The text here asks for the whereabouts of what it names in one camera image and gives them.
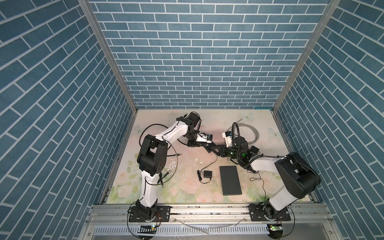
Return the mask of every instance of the brick wallpaper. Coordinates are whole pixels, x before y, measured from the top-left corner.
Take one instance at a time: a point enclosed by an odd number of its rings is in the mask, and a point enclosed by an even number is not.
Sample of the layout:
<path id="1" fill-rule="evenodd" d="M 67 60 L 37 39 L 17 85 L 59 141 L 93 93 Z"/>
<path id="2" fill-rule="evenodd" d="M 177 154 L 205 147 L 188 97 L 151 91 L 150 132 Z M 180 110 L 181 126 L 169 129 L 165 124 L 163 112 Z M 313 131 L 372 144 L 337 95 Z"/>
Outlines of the brick wallpaper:
<path id="1" fill-rule="evenodd" d="M 0 1 L 0 239 L 72 239 L 131 110 L 76 0 Z"/>
<path id="2" fill-rule="evenodd" d="M 271 108 L 328 1 L 91 4 L 139 108 Z"/>
<path id="3" fill-rule="evenodd" d="M 384 239 L 383 12 L 342 0 L 278 110 L 344 239 Z"/>

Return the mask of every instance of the coiled gray cable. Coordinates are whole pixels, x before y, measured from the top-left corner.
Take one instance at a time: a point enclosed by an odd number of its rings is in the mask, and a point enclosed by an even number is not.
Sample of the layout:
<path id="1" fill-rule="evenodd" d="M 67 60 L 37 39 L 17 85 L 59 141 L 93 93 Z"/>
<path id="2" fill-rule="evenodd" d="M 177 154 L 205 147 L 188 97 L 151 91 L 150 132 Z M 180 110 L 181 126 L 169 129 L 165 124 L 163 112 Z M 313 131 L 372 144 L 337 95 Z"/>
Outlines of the coiled gray cable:
<path id="1" fill-rule="evenodd" d="M 257 129 L 249 124 L 245 124 L 245 123 L 242 123 L 240 122 L 242 119 L 240 119 L 239 121 L 237 121 L 237 125 L 239 125 L 239 127 L 248 127 L 249 129 L 252 130 L 252 132 L 255 134 L 255 139 L 251 142 L 248 142 L 248 145 L 251 145 L 251 144 L 254 144 L 258 139 L 259 139 L 259 131 L 257 131 Z"/>

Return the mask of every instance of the scratched table surface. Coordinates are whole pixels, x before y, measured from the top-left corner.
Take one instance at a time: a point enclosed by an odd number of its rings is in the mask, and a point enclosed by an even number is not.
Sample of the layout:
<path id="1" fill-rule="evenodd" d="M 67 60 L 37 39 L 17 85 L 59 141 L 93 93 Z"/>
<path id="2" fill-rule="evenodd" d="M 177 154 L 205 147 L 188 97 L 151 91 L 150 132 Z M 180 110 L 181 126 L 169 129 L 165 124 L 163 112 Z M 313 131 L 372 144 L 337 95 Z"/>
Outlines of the scratched table surface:
<path id="1" fill-rule="evenodd" d="M 139 110 L 129 140 L 124 150 L 118 172 L 113 182 L 107 204 L 130 204 L 139 199 L 141 194 L 141 171 L 137 163 L 137 155 L 140 151 L 139 137 L 144 129 L 153 124 L 159 123 L 171 126 L 177 117 L 189 114 L 191 111 L 199 113 L 201 116 L 200 132 L 213 134 L 215 144 L 225 144 L 222 133 L 232 126 L 233 122 L 241 119 L 240 122 L 254 126 L 260 137 L 253 145 L 260 149 L 261 153 L 268 156 L 285 155 L 288 150 L 282 140 L 281 134 L 269 110 L 239 110 L 239 109 L 183 109 L 183 110 Z M 162 126 L 152 126 L 144 134 L 155 135 L 165 128 Z M 253 132 L 247 127 L 240 127 L 240 135 L 247 141 L 254 140 Z M 185 137 L 179 138 L 186 143 Z M 216 155 L 208 153 L 203 147 L 187 147 L 175 141 L 172 144 L 178 153 L 178 165 L 175 175 L 164 186 L 156 186 L 159 203 L 202 203 L 202 202 L 260 202 L 275 194 L 282 186 L 283 182 L 279 174 L 260 171 L 263 181 L 250 181 L 251 177 L 258 177 L 258 174 L 248 173 L 245 169 L 237 166 L 240 179 L 242 195 L 223 196 L 219 166 L 234 165 L 228 158 L 218 157 L 217 162 L 205 170 L 213 172 L 212 180 L 209 184 L 202 184 L 197 177 L 197 170 L 209 165 L 216 159 Z M 170 148 L 168 155 L 174 154 Z M 176 168 L 176 157 L 167 157 L 163 174 L 169 172 L 164 178 L 166 181 Z"/>

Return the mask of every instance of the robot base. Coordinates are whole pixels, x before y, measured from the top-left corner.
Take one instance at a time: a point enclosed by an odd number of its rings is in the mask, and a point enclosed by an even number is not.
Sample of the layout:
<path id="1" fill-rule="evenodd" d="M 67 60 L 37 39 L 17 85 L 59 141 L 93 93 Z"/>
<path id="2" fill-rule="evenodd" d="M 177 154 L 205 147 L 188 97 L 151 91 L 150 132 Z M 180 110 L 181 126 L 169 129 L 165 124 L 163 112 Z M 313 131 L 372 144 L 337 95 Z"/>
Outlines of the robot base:
<path id="1" fill-rule="evenodd" d="M 264 205 L 250 204 L 249 205 L 249 214 L 251 216 L 251 221 L 260 222 L 260 221 L 271 221 L 274 219 L 269 219 L 265 216 Z M 281 211 L 279 211 L 279 215 L 281 221 L 290 221 L 291 217 L 288 212 L 288 208 L 285 207 Z"/>
<path id="2" fill-rule="evenodd" d="M 156 212 L 160 213 L 162 222 L 169 222 L 170 206 L 157 206 Z M 133 206 L 131 214 L 129 215 L 129 222 L 145 222 L 147 219 L 139 217 L 139 209 L 137 206 Z"/>

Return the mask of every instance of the wall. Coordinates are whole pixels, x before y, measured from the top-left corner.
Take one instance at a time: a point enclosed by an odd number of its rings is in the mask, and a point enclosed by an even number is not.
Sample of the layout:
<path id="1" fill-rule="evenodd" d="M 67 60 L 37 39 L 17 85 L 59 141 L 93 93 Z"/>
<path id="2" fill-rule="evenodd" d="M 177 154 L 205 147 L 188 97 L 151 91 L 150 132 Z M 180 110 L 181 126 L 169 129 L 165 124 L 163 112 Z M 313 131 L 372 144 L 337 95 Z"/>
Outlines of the wall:
<path id="1" fill-rule="evenodd" d="M 139 108 L 271 108 L 329 0 L 91 0 Z"/>
<path id="2" fill-rule="evenodd" d="M 0 11 L 0 239 L 72 239 L 131 110 L 76 0 Z"/>
<path id="3" fill-rule="evenodd" d="M 345 239 L 384 233 L 384 1 L 342 0 L 278 109 Z"/>

